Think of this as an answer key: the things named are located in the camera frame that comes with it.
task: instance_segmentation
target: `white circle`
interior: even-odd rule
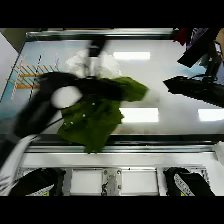
[[[57,89],[53,93],[51,102],[56,108],[61,109],[74,105],[81,98],[82,94],[78,88],[74,86],[66,86]]]

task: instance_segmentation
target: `green cloth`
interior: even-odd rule
[[[148,90],[129,77],[113,80],[121,84],[125,101],[142,100]],[[122,123],[120,103],[91,98],[61,110],[64,124],[59,128],[58,135],[69,142],[85,145],[87,153],[101,152],[110,134]]]

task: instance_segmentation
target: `rack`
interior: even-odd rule
[[[18,75],[16,80],[14,79],[7,79],[7,82],[11,83],[15,88],[17,89],[29,89],[34,88],[38,89],[40,88],[40,83],[38,82],[38,79],[36,77],[40,77],[46,72],[58,72],[58,69],[53,69],[51,65],[38,65],[35,67],[34,65],[27,65],[27,66],[21,66],[21,70],[16,65],[12,68]]]

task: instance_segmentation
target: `red object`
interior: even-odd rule
[[[190,32],[191,28],[182,28],[178,32],[177,36],[173,40],[173,42],[177,41],[179,42],[182,46],[186,43],[187,40],[187,34]]]

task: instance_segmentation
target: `white plastic bag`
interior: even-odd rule
[[[81,50],[65,62],[65,71],[76,74],[80,78],[84,78],[84,63],[87,56],[87,50]],[[97,74],[101,78],[117,78],[122,76],[119,69],[119,63],[112,55],[108,55],[105,51],[101,52],[99,58],[90,58],[90,71],[94,73],[96,69]]]

